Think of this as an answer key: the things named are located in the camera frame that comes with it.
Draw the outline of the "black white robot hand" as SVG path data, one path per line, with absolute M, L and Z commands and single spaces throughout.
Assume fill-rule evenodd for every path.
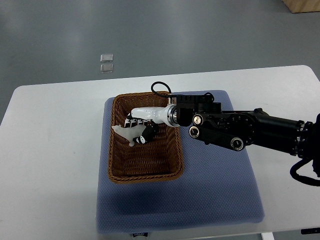
M 160 124 L 166 124 L 169 127 L 180 126 L 177 121 L 177 106 L 168 104 L 166 107 L 133 108 L 125 119 L 124 127 L 133 127 L 133 123 L 145 126 L 141 134 L 132 139 L 133 142 L 146 144 L 157 135 Z

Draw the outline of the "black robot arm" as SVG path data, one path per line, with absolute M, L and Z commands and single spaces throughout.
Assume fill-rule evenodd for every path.
M 320 121 L 315 123 L 268 115 L 261 108 L 252 111 L 223 111 L 211 93 L 176 95 L 176 120 L 189 128 L 189 135 L 206 145 L 241 151 L 257 145 L 298 156 L 320 158 Z

